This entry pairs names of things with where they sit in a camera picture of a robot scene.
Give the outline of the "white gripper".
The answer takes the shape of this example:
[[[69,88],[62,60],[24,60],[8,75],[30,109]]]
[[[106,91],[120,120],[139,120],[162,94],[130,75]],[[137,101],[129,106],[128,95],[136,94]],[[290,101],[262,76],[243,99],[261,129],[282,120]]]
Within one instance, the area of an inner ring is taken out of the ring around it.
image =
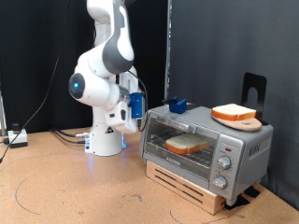
[[[136,69],[132,66],[125,73],[121,73],[121,86],[129,91],[129,93],[138,92],[138,78]],[[141,127],[142,119],[136,120],[132,118],[132,108],[127,109],[127,118],[125,124],[121,127],[124,133],[135,133],[137,127]]]

